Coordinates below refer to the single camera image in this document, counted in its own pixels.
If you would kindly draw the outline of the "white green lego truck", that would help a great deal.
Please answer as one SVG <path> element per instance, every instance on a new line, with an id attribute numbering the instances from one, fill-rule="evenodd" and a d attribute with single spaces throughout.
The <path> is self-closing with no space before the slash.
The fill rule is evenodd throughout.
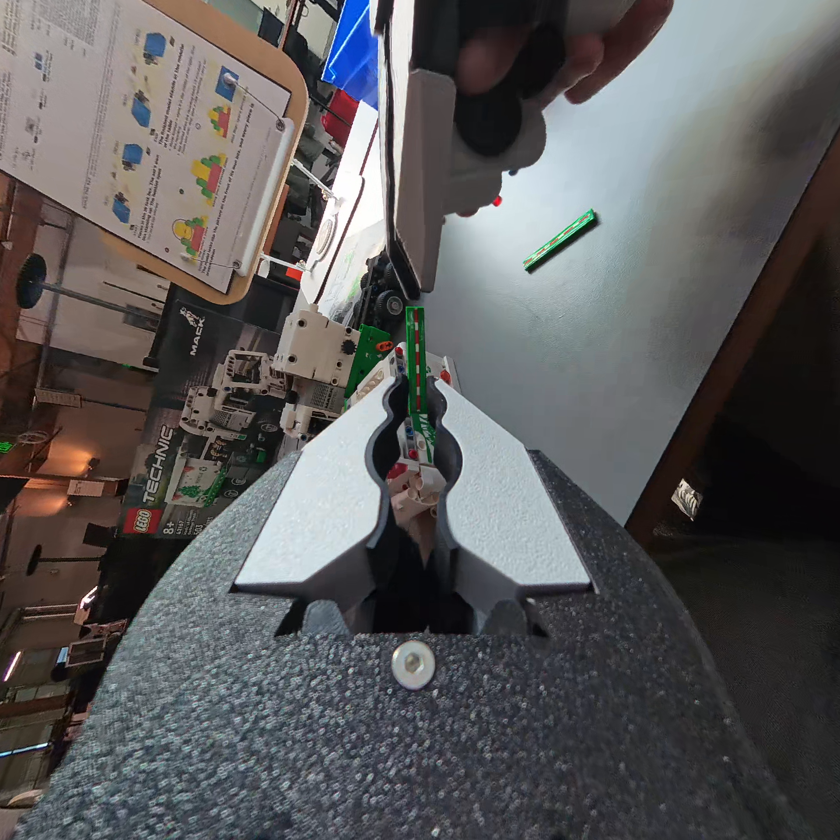
<path id="1" fill-rule="evenodd" d="M 286 320 L 271 370 L 284 388 L 280 428 L 301 448 L 386 375 L 407 299 L 382 251 L 366 261 L 359 294 L 341 321 L 316 306 Z"/>

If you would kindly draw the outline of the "black pedestal fan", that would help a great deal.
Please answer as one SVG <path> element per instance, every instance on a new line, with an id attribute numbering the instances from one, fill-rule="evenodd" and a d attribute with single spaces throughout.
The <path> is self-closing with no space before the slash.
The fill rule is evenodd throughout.
<path id="1" fill-rule="evenodd" d="M 121 306 L 119 304 L 92 297 L 55 283 L 47 281 L 47 264 L 44 257 L 37 253 L 27 256 L 21 265 L 15 282 L 15 296 L 17 305 L 24 310 L 35 308 L 44 292 L 50 292 L 59 297 L 84 302 L 97 308 L 106 309 L 120 314 L 141 314 L 137 308 Z"/>

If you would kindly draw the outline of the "white lego truck container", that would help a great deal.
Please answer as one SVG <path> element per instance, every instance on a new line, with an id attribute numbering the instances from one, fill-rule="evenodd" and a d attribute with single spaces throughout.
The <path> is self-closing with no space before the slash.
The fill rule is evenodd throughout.
<path id="1" fill-rule="evenodd" d="M 409 361 L 413 356 L 400 342 L 379 361 L 355 391 L 345 401 L 349 410 L 393 375 L 409 373 Z M 386 483 L 391 495 L 396 524 L 408 530 L 417 519 L 436 519 L 439 495 L 444 480 L 434 466 L 434 431 L 425 413 L 409 413 L 402 426 L 397 429 L 397 440 L 401 454 L 389 471 Z"/>

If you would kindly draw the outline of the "black lego set box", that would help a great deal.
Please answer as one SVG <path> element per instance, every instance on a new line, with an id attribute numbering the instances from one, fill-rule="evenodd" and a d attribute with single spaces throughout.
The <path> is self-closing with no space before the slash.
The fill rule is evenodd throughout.
<path id="1" fill-rule="evenodd" d="M 285 390 L 271 370 L 282 331 L 184 304 L 165 326 L 119 520 L 131 538 L 195 537 L 300 449 L 281 431 Z"/>

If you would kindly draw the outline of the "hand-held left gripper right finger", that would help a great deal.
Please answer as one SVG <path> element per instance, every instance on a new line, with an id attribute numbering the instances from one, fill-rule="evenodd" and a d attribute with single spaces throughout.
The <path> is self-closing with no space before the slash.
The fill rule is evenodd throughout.
<path id="1" fill-rule="evenodd" d="M 441 380 L 427 384 L 437 504 L 434 573 L 478 613 L 584 592 L 592 579 L 528 450 Z"/>

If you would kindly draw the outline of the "blue storage bin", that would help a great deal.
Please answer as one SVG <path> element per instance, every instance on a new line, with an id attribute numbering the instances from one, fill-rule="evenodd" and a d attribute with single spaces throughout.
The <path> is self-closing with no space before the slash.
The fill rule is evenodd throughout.
<path id="1" fill-rule="evenodd" d="M 343 3 L 321 79 L 378 109 L 379 47 L 371 31 L 370 1 Z"/>

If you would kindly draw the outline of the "lego instruction booklet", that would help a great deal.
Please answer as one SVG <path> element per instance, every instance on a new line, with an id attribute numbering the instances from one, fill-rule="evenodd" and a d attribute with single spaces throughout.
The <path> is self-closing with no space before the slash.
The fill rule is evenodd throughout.
<path id="1" fill-rule="evenodd" d="M 379 220 L 345 237 L 322 289 L 318 309 L 328 319 L 349 326 L 361 299 L 362 276 L 370 259 L 385 247 L 385 222 Z"/>

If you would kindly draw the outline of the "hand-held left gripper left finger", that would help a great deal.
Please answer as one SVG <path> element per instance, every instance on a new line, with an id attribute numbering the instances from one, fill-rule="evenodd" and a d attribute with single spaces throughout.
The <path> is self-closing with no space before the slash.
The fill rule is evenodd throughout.
<path id="1" fill-rule="evenodd" d="M 234 580 L 237 592 L 348 611 L 375 591 L 398 554 L 386 476 L 402 453 L 407 401 L 407 376 L 387 376 L 302 450 Z"/>

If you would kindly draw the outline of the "person's right hand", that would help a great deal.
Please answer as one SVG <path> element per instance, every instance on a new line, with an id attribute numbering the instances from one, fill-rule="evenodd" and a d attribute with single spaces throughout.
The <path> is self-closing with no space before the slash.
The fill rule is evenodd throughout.
<path id="1" fill-rule="evenodd" d="M 603 35 L 587 34 L 565 43 L 565 62 L 536 98 L 541 109 L 555 99 L 582 104 L 628 68 L 665 25 L 672 1 L 636 1 Z M 460 49 L 456 87 L 478 95 L 496 86 L 527 43 L 530 25 L 481 29 Z"/>

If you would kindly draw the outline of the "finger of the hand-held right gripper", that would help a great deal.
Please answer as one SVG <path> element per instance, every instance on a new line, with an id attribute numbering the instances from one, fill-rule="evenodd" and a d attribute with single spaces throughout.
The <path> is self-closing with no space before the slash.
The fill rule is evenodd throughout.
<path id="1" fill-rule="evenodd" d="M 404 293 L 434 288 L 452 156 L 458 4 L 377 3 L 385 250 Z"/>

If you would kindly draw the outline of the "green striped lego strip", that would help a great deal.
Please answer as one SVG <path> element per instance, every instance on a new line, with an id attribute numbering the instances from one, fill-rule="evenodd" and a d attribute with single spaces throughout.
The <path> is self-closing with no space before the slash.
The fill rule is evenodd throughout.
<path id="1" fill-rule="evenodd" d="M 428 463 L 434 460 L 435 430 L 427 411 L 427 356 L 422 307 L 406 309 L 406 374 L 409 385 L 408 417 L 413 430 L 413 448 Z"/>
<path id="2" fill-rule="evenodd" d="M 525 260 L 522 267 L 528 273 L 533 272 L 552 257 L 570 247 L 575 241 L 597 228 L 600 223 L 598 214 L 593 208 L 575 219 L 571 224 L 564 227 L 558 234 L 553 236 L 547 243 L 533 251 Z"/>

